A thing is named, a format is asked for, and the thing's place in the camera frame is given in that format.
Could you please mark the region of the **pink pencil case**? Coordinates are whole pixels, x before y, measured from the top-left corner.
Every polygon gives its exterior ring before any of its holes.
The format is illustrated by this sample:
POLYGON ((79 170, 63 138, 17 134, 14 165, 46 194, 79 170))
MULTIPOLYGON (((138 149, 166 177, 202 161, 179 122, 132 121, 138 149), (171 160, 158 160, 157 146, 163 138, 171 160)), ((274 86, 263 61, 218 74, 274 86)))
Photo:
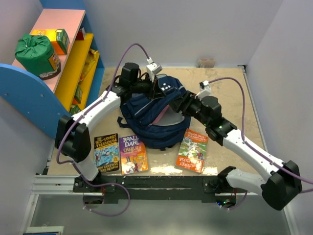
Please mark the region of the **pink pencil case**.
POLYGON ((161 119, 162 117, 164 116, 164 114, 166 113, 166 111, 168 110, 169 108, 169 105, 165 106, 163 108, 163 110, 158 114, 158 116, 156 117, 156 119, 153 121, 153 124, 157 124, 161 119))

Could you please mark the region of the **navy blue school backpack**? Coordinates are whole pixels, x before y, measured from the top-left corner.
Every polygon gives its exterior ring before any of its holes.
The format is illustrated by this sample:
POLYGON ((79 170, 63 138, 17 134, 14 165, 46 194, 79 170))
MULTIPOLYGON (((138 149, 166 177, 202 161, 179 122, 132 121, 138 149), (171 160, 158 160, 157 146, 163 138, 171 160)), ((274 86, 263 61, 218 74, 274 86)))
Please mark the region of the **navy blue school backpack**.
POLYGON ((148 148, 164 151, 182 141, 191 118, 168 108, 162 119, 153 124, 158 114, 169 102, 186 92, 181 82, 172 76, 162 76, 158 85, 164 97, 149 99, 144 94, 134 94, 121 105, 122 117, 117 119, 121 128, 131 129, 148 148))

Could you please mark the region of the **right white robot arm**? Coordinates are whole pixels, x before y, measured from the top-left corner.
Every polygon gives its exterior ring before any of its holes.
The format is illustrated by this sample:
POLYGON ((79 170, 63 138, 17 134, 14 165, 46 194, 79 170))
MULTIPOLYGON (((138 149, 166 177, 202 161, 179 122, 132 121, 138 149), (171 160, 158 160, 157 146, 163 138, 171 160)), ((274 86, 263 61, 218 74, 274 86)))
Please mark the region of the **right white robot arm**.
POLYGON ((301 193, 299 166, 293 161, 283 162, 246 138, 222 116, 222 107, 216 97, 199 98, 187 91, 171 101, 170 107, 186 117, 194 117, 205 126, 211 140, 240 156, 258 172, 254 175, 233 167, 223 170, 218 180, 221 191, 240 188, 254 192, 278 211, 301 193))

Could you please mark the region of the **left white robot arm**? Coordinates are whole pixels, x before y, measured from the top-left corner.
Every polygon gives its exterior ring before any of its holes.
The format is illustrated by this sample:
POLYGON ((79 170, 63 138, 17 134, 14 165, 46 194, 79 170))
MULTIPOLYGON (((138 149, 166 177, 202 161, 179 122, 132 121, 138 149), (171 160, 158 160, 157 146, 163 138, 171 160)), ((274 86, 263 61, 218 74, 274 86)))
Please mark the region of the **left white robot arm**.
POLYGON ((162 66, 148 59, 147 77, 141 79, 140 68, 136 63, 126 63, 120 75, 114 73, 106 90, 88 107, 73 116, 62 116, 58 121, 55 147, 56 161, 60 155, 67 156, 67 163, 73 164, 76 171, 85 179, 84 186, 90 192, 101 188, 101 174, 91 158, 91 130, 109 113, 116 110, 134 93, 151 94, 157 86, 157 75, 162 66))

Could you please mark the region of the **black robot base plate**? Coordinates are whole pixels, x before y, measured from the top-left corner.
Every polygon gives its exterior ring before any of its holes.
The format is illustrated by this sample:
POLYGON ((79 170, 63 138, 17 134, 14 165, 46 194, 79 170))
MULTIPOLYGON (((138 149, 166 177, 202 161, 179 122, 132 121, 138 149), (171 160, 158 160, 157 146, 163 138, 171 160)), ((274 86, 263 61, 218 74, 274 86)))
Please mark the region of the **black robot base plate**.
POLYGON ((101 176, 99 184, 108 184, 102 190, 91 187, 81 177, 74 179, 73 192, 82 193, 87 203, 91 201, 117 204, 119 200, 183 200, 213 203, 216 198, 232 192, 243 193, 242 189, 223 186, 217 176, 142 176, 106 175, 101 176))

